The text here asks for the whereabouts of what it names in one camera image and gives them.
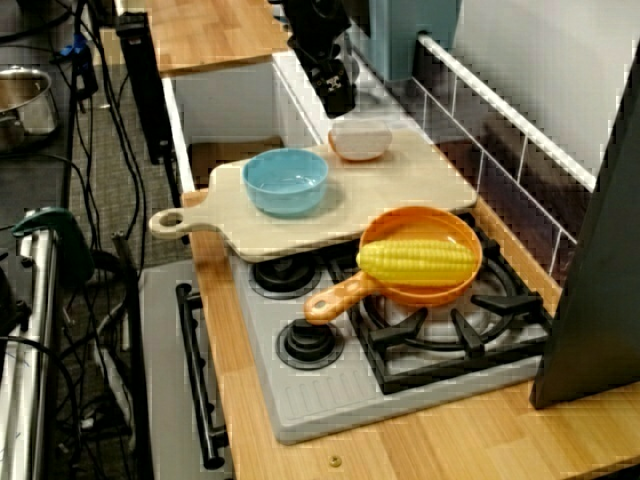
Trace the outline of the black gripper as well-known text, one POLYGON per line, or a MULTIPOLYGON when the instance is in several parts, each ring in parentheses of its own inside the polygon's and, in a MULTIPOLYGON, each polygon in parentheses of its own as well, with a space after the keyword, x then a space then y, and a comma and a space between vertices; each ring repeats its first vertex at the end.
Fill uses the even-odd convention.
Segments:
POLYGON ((350 27, 343 2, 291 0, 287 2, 287 20, 291 30, 288 44, 299 54, 312 87, 320 88, 327 116, 338 118, 351 112, 355 108, 354 86, 344 63, 331 60, 336 40, 350 27))

